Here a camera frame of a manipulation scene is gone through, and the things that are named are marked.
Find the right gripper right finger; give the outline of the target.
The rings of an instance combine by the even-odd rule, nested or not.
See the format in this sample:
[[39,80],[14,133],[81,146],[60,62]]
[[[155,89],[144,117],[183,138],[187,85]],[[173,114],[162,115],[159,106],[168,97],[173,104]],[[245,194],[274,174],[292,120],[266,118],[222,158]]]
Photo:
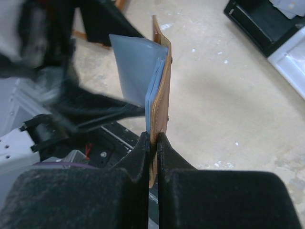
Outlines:
[[283,181],[265,171],[198,170],[158,137],[162,229],[299,229]]

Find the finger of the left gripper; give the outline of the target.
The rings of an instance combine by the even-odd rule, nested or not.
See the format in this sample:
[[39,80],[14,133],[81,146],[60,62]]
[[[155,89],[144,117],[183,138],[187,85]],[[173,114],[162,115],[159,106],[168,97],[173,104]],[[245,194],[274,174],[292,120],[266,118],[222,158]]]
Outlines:
[[145,116],[145,109],[104,94],[94,94],[76,83],[61,84],[54,102],[54,118],[69,131],[92,131],[124,118]]

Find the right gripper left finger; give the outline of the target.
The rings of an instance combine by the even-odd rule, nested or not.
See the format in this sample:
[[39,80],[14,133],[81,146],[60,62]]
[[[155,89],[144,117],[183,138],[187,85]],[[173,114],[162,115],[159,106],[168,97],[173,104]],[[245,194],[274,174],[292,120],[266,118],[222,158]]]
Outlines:
[[0,211],[3,229],[148,228],[149,136],[105,169],[31,169]]

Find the brown leather card holder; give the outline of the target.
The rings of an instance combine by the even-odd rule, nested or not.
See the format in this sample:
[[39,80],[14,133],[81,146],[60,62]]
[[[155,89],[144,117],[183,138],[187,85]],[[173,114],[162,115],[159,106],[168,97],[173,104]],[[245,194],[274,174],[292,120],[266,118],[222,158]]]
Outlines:
[[171,82],[172,44],[166,38],[155,15],[153,39],[111,34],[120,85],[124,99],[144,108],[146,132],[150,141],[149,187],[157,176],[157,139],[168,124]]

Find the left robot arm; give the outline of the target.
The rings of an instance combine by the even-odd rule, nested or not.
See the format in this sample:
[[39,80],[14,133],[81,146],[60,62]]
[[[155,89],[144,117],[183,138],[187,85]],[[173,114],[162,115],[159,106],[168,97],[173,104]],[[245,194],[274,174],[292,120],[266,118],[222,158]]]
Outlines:
[[0,76],[35,83],[39,114],[0,138],[0,172],[64,157],[74,137],[103,124],[145,115],[142,107],[80,87],[73,65],[75,9],[86,39],[110,46],[111,34],[140,38],[112,0],[3,0],[0,3]]

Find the black and white organizer tray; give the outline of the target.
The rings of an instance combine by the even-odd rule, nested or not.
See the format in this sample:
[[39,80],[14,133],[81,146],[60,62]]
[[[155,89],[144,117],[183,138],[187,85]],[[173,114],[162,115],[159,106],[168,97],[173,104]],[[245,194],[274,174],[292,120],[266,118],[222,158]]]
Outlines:
[[269,0],[230,0],[224,14],[304,97],[305,17],[290,20]]

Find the silver item in tray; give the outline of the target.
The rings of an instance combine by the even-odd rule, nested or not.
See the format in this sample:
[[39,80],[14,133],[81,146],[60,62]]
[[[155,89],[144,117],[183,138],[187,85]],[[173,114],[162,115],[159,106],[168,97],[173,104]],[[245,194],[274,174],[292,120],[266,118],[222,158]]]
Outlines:
[[305,16],[305,0],[270,0],[270,2],[290,20],[295,16]]

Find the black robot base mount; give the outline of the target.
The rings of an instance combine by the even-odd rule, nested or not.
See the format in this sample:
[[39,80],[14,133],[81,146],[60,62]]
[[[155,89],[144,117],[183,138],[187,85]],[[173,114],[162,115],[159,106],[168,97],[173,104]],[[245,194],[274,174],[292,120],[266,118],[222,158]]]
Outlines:
[[106,124],[73,136],[71,149],[80,150],[84,161],[101,169],[103,183],[90,188],[89,196],[106,209],[102,224],[110,229],[157,229],[157,189],[149,190],[149,137],[137,136],[121,124]]

